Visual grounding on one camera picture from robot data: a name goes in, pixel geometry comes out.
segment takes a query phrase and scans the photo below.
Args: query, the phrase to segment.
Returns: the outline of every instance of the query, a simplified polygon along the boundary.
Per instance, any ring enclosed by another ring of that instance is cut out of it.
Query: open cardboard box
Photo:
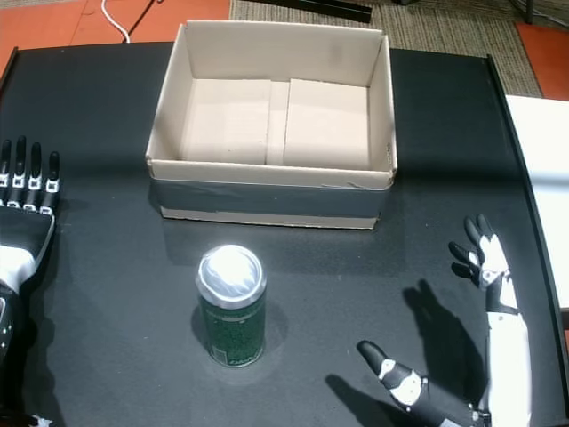
[[[397,170],[387,36],[189,21],[147,163],[167,218],[373,228]]]

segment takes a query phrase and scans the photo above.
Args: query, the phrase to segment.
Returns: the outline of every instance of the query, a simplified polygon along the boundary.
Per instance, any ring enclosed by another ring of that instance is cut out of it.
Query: table surface
[[[558,317],[484,59],[392,51],[400,172],[374,231],[164,220],[144,151],[170,44],[22,52],[0,137],[58,149],[64,193],[22,397],[58,426],[405,426],[361,339],[447,389],[484,385],[482,295],[450,269],[484,212],[514,271],[532,352],[533,426],[566,413]],[[251,248],[268,272],[266,353],[207,356],[193,277],[207,249]]]
[[[569,102],[508,96],[547,241],[559,306],[569,310]]]

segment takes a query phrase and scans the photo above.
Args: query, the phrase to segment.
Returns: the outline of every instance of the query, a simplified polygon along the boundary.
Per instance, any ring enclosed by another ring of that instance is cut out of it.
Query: box flap
[[[291,78],[367,86],[382,32],[282,22],[191,20],[195,77]]]

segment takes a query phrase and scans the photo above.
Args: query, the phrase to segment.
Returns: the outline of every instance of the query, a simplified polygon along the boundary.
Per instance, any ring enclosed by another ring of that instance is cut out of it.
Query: can lid
[[[223,245],[203,256],[196,285],[209,303],[234,310],[257,301],[265,290],[267,278],[253,252],[238,245]]]

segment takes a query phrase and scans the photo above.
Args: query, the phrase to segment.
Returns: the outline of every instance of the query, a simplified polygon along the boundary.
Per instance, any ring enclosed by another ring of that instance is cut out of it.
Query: robotic finger
[[[484,427],[488,416],[456,398],[426,377],[390,359],[373,342],[362,341],[357,350],[389,391],[397,405],[426,427]]]

